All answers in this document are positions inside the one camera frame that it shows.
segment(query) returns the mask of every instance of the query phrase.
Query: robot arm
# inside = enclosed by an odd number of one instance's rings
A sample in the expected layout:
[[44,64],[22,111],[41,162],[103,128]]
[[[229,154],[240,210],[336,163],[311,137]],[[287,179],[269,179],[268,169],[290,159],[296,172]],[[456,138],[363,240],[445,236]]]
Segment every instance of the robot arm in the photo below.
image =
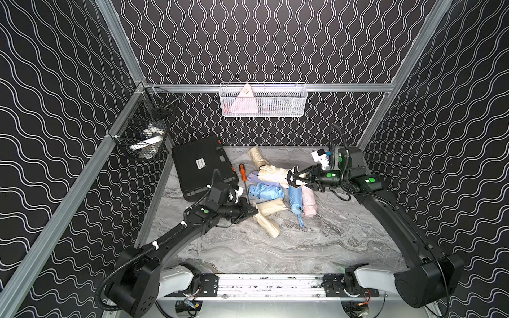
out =
[[[368,287],[396,291],[414,308],[452,294],[463,271],[462,259],[457,254],[447,255],[440,246],[426,238],[420,228],[401,211],[381,178],[369,173],[360,149],[345,147],[331,151],[335,152],[336,160],[331,160],[333,164],[330,170],[323,170],[323,165],[314,165],[302,171],[291,171],[287,176],[288,183],[297,187],[295,182],[299,180],[315,191],[325,192],[326,187],[335,189],[344,186],[341,182],[347,181],[347,193],[377,218],[409,267],[408,271],[392,273],[371,269],[367,264],[354,265],[345,271],[346,290],[353,294],[357,294],[360,288]],[[347,173],[341,180],[345,169]]]
[[[98,286],[95,300],[103,310],[123,309],[132,317],[143,316],[154,302],[175,291],[196,291],[196,273],[184,266],[162,269],[166,261],[175,256],[193,240],[215,227],[221,218],[237,224],[258,213],[246,201],[238,198],[231,185],[216,183],[211,186],[208,197],[202,204],[184,212],[184,220],[156,241],[141,248],[128,247],[117,259],[115,271]],[[101,290],[117,306],[108,306],[101,301]]]

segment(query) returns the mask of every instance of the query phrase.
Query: label sticker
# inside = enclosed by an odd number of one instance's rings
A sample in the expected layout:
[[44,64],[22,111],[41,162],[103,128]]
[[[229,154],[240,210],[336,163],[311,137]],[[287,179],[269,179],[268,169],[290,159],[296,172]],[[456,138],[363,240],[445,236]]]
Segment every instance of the label sticker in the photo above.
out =
[[203,160],[203,158],[202,159],[198,159],[196,161],[196,166],[198,166],[198,169],[201,169],[201,168],[205,167],[205,160]]

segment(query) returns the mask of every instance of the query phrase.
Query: orange wire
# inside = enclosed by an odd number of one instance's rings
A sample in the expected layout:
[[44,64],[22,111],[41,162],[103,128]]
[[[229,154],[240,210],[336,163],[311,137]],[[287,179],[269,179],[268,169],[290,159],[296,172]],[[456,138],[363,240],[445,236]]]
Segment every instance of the orange wire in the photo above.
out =
[[370,301],[371,301],[371,292],[370,292],[370,290],[369,290],[369,289],[367,289],[367,288],[366,288],[366,290],[367,290],[367,293],[369,294],[370,298],[369,298],[366,302],[363,302],[363,303],[358,304],[358,306],[365,305],[365,304],[367,304],[368,302],[370,302]]

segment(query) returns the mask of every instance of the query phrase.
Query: screwdriver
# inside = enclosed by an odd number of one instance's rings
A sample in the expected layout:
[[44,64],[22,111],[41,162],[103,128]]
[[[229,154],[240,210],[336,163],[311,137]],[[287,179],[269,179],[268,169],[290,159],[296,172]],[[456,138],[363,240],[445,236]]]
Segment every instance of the screwdriver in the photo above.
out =
[[244,189],[246,189],[246,196],[247,196],[247,203],[251,205],[251,201],[249,201],[249,192],[247,191],[247,185],[246,185],[246,169],[244,168],[244,164],[239,164],[240,174],[242,175],[242,181],[244,181]]

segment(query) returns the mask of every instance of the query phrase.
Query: pink triangular object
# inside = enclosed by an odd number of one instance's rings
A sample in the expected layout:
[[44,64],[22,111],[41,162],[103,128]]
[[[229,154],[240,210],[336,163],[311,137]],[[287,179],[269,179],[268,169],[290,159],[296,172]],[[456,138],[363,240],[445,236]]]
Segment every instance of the pink triangular object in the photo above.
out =
[[256,103],[256,99],[254,97],[253,91],[251,89],[251,85],[247,83],[240,90],[239,95],[233,102],[232,107],[230,107],[230,112],[232,113],[256,113],[258,112],[258,105]]

